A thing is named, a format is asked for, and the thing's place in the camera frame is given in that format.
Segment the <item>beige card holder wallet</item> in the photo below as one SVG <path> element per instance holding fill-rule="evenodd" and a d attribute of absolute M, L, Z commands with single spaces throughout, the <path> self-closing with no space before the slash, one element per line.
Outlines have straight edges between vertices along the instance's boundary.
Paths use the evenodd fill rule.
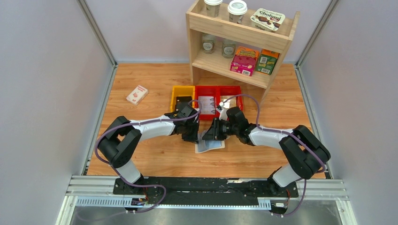
<path fill-rule="evenodd" d="M 198 134 L 198 143 L 195 144 L 195 153 L 200 154 L 210 150 L 225 148 L 225 141 L 218 140 L 203 140 L 202 137 L 205 131 Z"/>

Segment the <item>red plastic bin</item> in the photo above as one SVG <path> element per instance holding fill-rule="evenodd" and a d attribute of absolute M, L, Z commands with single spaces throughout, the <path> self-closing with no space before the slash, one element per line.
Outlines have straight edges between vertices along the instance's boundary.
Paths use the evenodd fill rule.
<path fill-rule="evenodd" d="M 220 96 L 219 86 L 195 86 L 195 99 L 202 105 L 200 120 L 212 120 L 220 116 L 216 109 L 220 103 Z"/>
<path fill-rule="evenodd" d="M 221 102 L 222 98 L 229 99 L 232 96 L 241 94 L 241 88 L 240 86 L 218 86 L 218 91 L 216 95 L 216 102 L 217 105 Z M 236 97 L 237 98 L 237 107 L 243 111 L 243 99 L 241 96 Z"/>

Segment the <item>yellow plastic bin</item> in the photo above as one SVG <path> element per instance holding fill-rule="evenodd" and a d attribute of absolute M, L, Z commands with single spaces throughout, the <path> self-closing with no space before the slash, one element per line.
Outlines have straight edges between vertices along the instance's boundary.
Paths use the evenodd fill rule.
<path fill-rule="evenodd" d="M 195 99 L 195 86 L 175 85 L 172 87 L 170 110 L 174 111 L 178 100 L 189 102 Z"/>

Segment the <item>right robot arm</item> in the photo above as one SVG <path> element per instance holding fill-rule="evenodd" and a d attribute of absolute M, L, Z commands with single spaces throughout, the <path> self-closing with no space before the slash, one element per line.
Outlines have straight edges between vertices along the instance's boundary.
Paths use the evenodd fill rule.
<path fill-rule="evenodd" d="M 225 115 L 225 120 L 213 119 L 210 128 L 198 137 L 199 141 L 224 141 L 236 136 L 243 144 L 282 150 L 288 164 L 268 178 L 268 191 L 273 196 L 280 196 L 293 182 L 312 178 L 331 158 L 327 148 L 304 125 L 294 129 L 267 128 L 250 123 L 238 107 L 226 110 Z"/>

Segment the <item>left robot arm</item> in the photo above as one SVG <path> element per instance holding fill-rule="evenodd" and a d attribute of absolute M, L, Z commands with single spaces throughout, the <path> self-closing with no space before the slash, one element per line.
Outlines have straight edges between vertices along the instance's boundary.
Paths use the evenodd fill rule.
<path fill-rule="evenodd" d="M 116 171 L 131 194 L 139 194 L 144 187 L 140 179 L 142 174 L 131 160 L 139 142 L 158 136 L 181 135 L 187 142 L 198 143 L 200 112 L 200 108 L 186 104 L 177 111 L 148 120 L 128 120 L 119 116 L 97 139 L 94 153 Z"/>

